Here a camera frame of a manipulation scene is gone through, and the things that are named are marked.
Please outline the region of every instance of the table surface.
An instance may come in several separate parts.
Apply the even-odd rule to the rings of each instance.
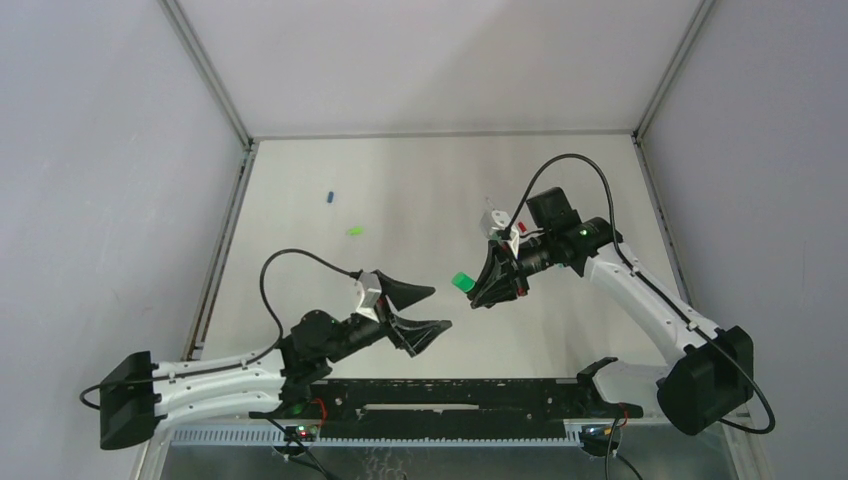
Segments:
[[[262,305],[265,259],[303,248],[347,270],[375,268],[437,292],[402,312],[453,327],[414,359],[382,340],[333,365],[333,378],[570,377],[604,356],[661,365],[636,323],[571,269],[530,279],[527,297],[471,310],[451,278],[476,278],[486,257],[479,220],[487,197],[513,212],[536,169],[577,152],[606,173],[618,229],[642,264],[676,291],[648,188],[626,135],[517,135],[268,140],[259,145],[205,339],[204,360],[265,347],[276,327]],[[600,180],[563,160],[534,192],[561,186],[581,217],[608,217]],[[328,192],[334,200],[327,203]],[[519,215],[528,228],[527,211]],[[347,231],[362,227],[359,236]],[[322,309],[338,319],[355,308],[353,281],[286,255],[269,268],[269,300],[286,331]]]

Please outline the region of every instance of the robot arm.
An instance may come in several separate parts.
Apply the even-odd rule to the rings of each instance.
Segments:
[[[100,447],[126,448],[186,422],[304,403],[311,398],[309,385],[332,371],[328,361],[341,361],[383,337],[414,357],[451,327],[447,320],[406,320],[392,308],[429,297],[432,287],[399,282],[379,270],[360,272],[357,285],[359,304],[350,317],[337,321],[312,310],[267,352],[159,364],[149,351],[130,355],[98,388]]]
[[[753,377],[753,344],[741,328],[723,331],[694,311],[639,264],[604,219],[581,221],[561,189],[530,198],[527,206],[541,233],[521,242],[517,255],[510,246],[517,232],[508,232],[508,239],[492,234],[496,226],[509,224],[508,214],[484,215],[481,226],[489,238],[489,251],[483,270],[476,281],[464,274],[454,278],[472,308],[491,308],[525,296],[530,290],[528,277],[554,265],[571,267],[607,292],[667,362],[663,367],[628,365],[615,358],[596,362],[587,370],[604,401],[661,411],[679,430],[695,435],[753,396],[751,385],[716,349],[717,345],[733,356]],[[686,312],[686,318],[669,303]]]

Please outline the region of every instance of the lime green object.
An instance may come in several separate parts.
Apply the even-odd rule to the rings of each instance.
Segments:
[[[456,288],[462,290],[465,293],[470,292],[475,285],[474,280],[463,272],[459,272],[454,275],[453,279],[451,280],[451,283],[454,284]]]

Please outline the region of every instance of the white table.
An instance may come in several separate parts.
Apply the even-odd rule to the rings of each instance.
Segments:
[[[433,297],[401,315],[453,321],[414,359],[382,340],[334,365],[334,378],[567,377],[608,355],[662,364],[635,322],[570,269],[537,274],[527,297],[490,310],[471,310],[450,283],[460,270],[476,278],[483,265],[486,240],[478,222],[486,197],[511,213],[535,170],[564,152],[585,154],[603,168],[625,240],[676,289],[626,135],[268,140],[259,145],[203,359],[274,340],[259,270],[274,251],[299,247],[347,270],[380,268],[398,280],[432,285]],[[563,188],[582,218],[607,218],[601,182],[590,167],[561,161],[534,191],[552,186]],[[519,218],[532,228],[526,210]],[[364,233],[348,236],[356,226]],[[296,255],[275,261],[267,289],[287,331],[311,309],[341,320],[356,303],[352,280]]]

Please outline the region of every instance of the gray floor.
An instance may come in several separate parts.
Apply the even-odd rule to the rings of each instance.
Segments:
[[[711,430],[687,437],[672,427],[632,425],[620,452],[646,479],[736,479],[722,436]],[[324,467],[344,480],[586,479],[604,478],[603,459],[578,448],[341,448],[314,449]],[[635,479],[618,461],[615,479]],[[317,472],[286,464],[271,447],[172,447],[162,479],[314,479]]]

